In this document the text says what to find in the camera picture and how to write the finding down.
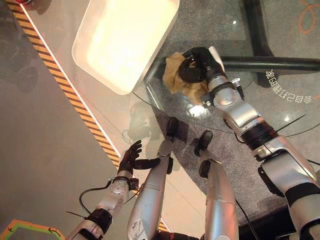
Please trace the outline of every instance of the glass table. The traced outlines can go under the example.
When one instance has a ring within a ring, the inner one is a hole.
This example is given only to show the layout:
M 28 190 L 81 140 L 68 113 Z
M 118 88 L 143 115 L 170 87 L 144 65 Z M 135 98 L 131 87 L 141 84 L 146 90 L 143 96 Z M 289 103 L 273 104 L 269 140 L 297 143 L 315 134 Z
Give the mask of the glass table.
M 275 10 L 283 8 L 290 8 L 290 12 L 284 16 L 275 14 Z M 239 67 L 246 57 L 252 60 L 252 56 L 274 55 L 287 57 L 282 61 L 284 64 L 292 58 L 314 58 L 320 70 L 320 27 L 311 29 L 313 20 L 307 13 L 302 15 L 305 8 L 302 3 L 269 0 L 207 0 L 205 4 L 181 1 L 172 31 L 134 94 L 169 116 L 232 133 L 214 107 L 203 108 L 192 104 L 182 93 L 171 94 L 162 80 L 165 57 L 175 52 L 184 53 L 193 47 L 214 46 L 222 60 L 226 60 L 228 79 L 240 78 L 245 100 L 276 130 L 305 115 L 284 128 L 280 132 L 282 135 L 297 135 L 315 128 L 320 124 L 320 72 L 290 71 L 288 65 L 280 69 L 277 59 L 272 61 L 274 64 L 265 64 L 261 60 L 260 65 L 264 66 L 253 70 L 252 62 Z

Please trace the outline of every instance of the cable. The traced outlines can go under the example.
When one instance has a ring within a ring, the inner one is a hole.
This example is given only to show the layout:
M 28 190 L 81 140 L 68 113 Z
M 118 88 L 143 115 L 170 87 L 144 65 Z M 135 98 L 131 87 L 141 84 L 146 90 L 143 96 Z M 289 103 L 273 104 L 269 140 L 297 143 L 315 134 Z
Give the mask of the cable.
M 313 127 L 309 128 L 308 130 L 301 131 L 301 132 L 299 132 L 299 133 L 292 134 L 292 135 L 289 135 L 289 136 L 286 136 L 286 137 L 288 138 L 288 137 L 297 136 L 297 135 L 299 135 L 299 134 L 304 134 L 304 133 L 306 133 L 306 132 L 308 132 L 308 131 L 311 131 L 312 129 L 315 129 L 315 128 L 316 128 L 316 127 L 318 127 L 318 126 L 320 126 L 320 123 L 318 123 L 317 125 L 315 125 L 315 126 L 313 126 Z
M 304 114 L 304 115 L 298 117 L 297 119 L 289 122 L 288 124 L 284 125 L 283 127 L 280 127 L 280 128 L 276 131 L 276 133 L 279 132 L 279 131 L 281 131 L 282 129 L 285 129 L 286 127 L 290 126 L 291 124 L 295 123 L 296 121 L 302 119 L 302 118 L 303 118 L 304 116 L 306 116 L 306 115 L 307 115 L 307 114 Z
M 112 183 L 112 181 L 111 181 L 111 180 L 108 180 L 106 186 L 104 186 L 104 187 L 97 187 L 97 188 L 90 188 L 90 189 L 88 189 L 88 190 L 83 191 L 83 192 L 80 194 L 80 196 L 79 196 L 79 203 L 80 203 L 81 207 L 82 207 L 88 214 L 91 214 L 91 212 L 86 208 L 86 206 L 85 206 L 84 203 L 82 202 L 82 197 L 83 197 L 83 195 L 86 194 L 86 193 L 88 193 L 88 192 L 91 192 L 91 191 L 98 191 L 98 190 L 107 189 L 107 188 L 110 186 L 111 183 Z
M 245 210 L 242 208 L 242 206 L 240 205 L 240 203 L 238 202 L 237 199 L 235 199 L 235 202 L 236 202 L 236 204 L 238 204 L 238 206 L 239 206 L 239 208 L 241 209 L 243 215 L 245 216 L 245 219 L 246 219 L 246 221 L 248 222 L 248 225 L 249 225 L 249 227 L 250 227 L 250 229 L 251 229 L 251 231 L 252 231 L 255 239 L 256 239 L 256 240 L 260 240 L 260 238 L 258 237 L 258 234 L 256 233 L 256 230 L 255 230 L 254 227 L 252 226 L 252 224 L 251 224 L 251 222 L 250 222 L 250 220 L 249 220 L 249 218 L 248 218 Z
M 141 187 L 138 189 L 138 191 L 136 191 L 136 193 L 132 197 L 130 197 L 123 205 L 125 205 L 127 202 L 129 202 L 131 199 L 133 199 L 135 196 L 137 196 L 137 194 L 142 189 L 143 185 L 144 185 L 144 183 L 141 184 Z
M 245 144 L 245 142 L 244 142 L 244 141 L 240 141 L 240 140 L 239 140 L 239 138 L 238 138 L 238 136 L 237 136 L 237 134 L 236 134 L 236 133 L 234 133 L 234 135 L 235 135 L 236 140 L 237 140 L 239 143 L 241 143 L 241 144 Z
M 73 214 L 73 215 L 76 215 L 76 216 L 81 217 L 81 218 L 83 218 L 83 219 L 86 219 L 85 216 L 82 216 L 82 215 L 80 215 L 80 214 L 74 213 L 74 212 L 72 212 L 72 211 L 65 211 L 65 212 L 68 213 L 68 214 Z
M 319 165 L 320 166 L 320 163 L 319 162 L 316 162 L 316 161 L 311 161 L 311 160 L 309 160 L 309 159 L 306 159 L 308 162 L 310 162 L 310 163 L 313 163 L 313 164 L 315 164 L 315 165 Z

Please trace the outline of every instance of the striped tape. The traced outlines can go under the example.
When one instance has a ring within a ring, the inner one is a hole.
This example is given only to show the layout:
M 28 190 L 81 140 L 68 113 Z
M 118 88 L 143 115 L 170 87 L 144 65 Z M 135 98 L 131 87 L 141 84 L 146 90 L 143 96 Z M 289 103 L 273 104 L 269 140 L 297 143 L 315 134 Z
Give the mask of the striped tape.
M 89 111 L 89 109 L 87 109 L 86 104 L 74 90 L 68 77 L 61 69 L 59 64 L 55 61 L 55 58 L 51 55 L 50 51 L 47 49 L 46 45 L 31 24 L 22 7 L 14 0 L 5 1 L 8 4 L 8 7 L 11 9 L 13 15 L 19 22 L 19 25 L 22 27 L 25 35 L 29 38 L 34 49 L 37 51 L 39 57 L 42 59 L 49 72 L 51 73 L 61 90 L 64 92 L 69 102 L 72 104 L 74 110 L 77 111 L 80 118 L 88 127 L 88 129 L 93 134 L 94 138 L 97 140 L 105 153 L 108 155 L 113 165 L 117 169 L 119 169 L 119 154 L 115 151 L 111 141 L 109 141 L 106 135 L 103 133 L 102 128 L 96 118 Z M 139 195 L 137 191 L 133 191 L 133 193 L 137 196 Z M 159 222 L 159 230 L 169 232 L 169 228 L 166 226 L 162 219 Z

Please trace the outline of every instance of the white tray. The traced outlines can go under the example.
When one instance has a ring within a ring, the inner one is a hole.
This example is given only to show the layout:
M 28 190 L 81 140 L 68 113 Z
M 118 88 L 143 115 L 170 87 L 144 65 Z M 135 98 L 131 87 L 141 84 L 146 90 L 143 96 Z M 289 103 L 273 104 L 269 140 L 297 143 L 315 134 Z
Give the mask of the white tray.
M 73 43 L 73 60 L 117 94 L 131 93 L 175 23 L 179 3 L 91 0 Z

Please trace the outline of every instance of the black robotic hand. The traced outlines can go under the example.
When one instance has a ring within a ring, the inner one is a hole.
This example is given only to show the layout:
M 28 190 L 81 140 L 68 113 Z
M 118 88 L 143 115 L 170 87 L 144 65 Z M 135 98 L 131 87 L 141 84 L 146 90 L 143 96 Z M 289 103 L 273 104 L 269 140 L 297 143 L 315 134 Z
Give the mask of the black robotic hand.
M 129 171 L 133 174 L 134 169 L 144 170 L 152 169 L 160 163 L 160 158 L 155 159 L 137 159 L 141 153 L 141 140 L 136 141 L 131 147 L 125 151 L 122 161 L 119 165 L 118 173 L 121 171 Z
M 194 47 L 183 54 L 186 58 L 178 73 L 187 83 L 200 83 L 214 76 L 225 75 L 222 66 L 214 59 L 206 47 Z

